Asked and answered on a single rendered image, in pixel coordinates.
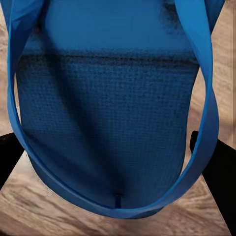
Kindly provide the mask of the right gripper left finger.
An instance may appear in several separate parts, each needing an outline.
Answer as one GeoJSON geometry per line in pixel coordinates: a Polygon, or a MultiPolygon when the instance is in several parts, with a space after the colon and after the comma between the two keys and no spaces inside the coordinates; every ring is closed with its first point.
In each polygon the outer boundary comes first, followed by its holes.
{"type": "Polygon", "coordinates": [[[0,136],[0,190],[24,151],[14,132],[0,136]]]}

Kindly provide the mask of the sandal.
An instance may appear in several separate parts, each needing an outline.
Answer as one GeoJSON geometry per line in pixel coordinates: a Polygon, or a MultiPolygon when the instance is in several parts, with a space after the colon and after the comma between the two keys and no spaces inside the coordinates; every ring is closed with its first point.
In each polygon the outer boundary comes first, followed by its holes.
{"type": "Polygon", "coordinates": [[[0,0],[9,120],[51,190],[99,215],[142,219],[191,188],[219,135],[211,35],[225,1],[0,0]],[[206,99],[181,174],[200,68],[206,99]]]}

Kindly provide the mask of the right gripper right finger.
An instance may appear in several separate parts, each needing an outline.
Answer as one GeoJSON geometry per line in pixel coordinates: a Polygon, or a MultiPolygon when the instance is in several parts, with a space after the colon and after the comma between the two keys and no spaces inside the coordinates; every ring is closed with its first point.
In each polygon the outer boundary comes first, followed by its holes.
{"type": "MultiPolygon", "coordinates": [[[[193,131],[193,152],[198,131],[193,131]]],[[[236,150],[217,139],[213,155],[202,172],[232,236],[236,236],[236,150]]]]}

